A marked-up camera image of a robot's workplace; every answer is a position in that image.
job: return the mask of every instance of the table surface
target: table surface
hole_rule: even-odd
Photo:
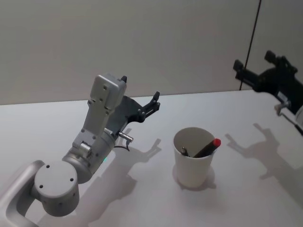
[[[143,105],[150,97],[135,100]],[[302,226],[303,138],[276,116],[277,100],[234,91],[160,102],[144,123],[126,128],[131,151],[115,149],[80,185],[72,214],[52,217],[35,201],[26,217],[41,227]],[[86,101],[0,106],[0,182],[32,160],[61,160],[87,110]],[[176,132],[192,126],[222,140],[207,180],[194,191],[176,182],[172,146]]]

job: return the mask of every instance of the white cup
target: white cup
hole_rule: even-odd
[[[206,157],[193,156],[213,139],[214,136],[210,132],[195,127],[184,128],[175,135],[173,144],[179,183],[188,188],[197,188],[203,184],[215,152]],[[187,149],[190,157],[180,153],[182,147]]]

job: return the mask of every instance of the red cap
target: red cap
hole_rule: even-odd
[[[219,147],[221,145],[221,140],[216,138],[213,140],[213,144],[216,146],[216,147]]]

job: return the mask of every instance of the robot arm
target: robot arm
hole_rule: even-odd
[[[110,74],[95,78],[89,110],[84,125],[62,161],[35,161],[21,169],[0,193],[0,227],[37,227],[24,216],[34,199],[45,211],[61,217],[71,213],[79,203],[78,184],[93,176],[114,148],[120,136],[126,145],[133,141],[123,133],[130,122],[143,122],[159,110],[159,92],[145,106],[124,96],[124,76]]]
[[[274,64],[274,67],[260,75],[244,68],[243,64],[236,60],[233,66],[237,72],[236,79],[243,81],[256,92],[267,92],[276,97],[281,102],[275,106],[277,114],[283,115],[281,110],[289,109],[296,115],[297,123],[293,124],[303,135],[303,84],[295,77],[297,68],[292,66],[286,57],[276,57],[271,51],[267,51],[265,60]]]

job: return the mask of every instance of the paper cup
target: paper cup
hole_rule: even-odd
[[[201,158],[193,156],[213,139],[214,136],[210,132],[195,127],[184,128],[175,135],[173,144],[179,183],[188,188],[197,188],[203,184],[215,152]],[[182,147],[187,149],[191,157],[181,154]]]

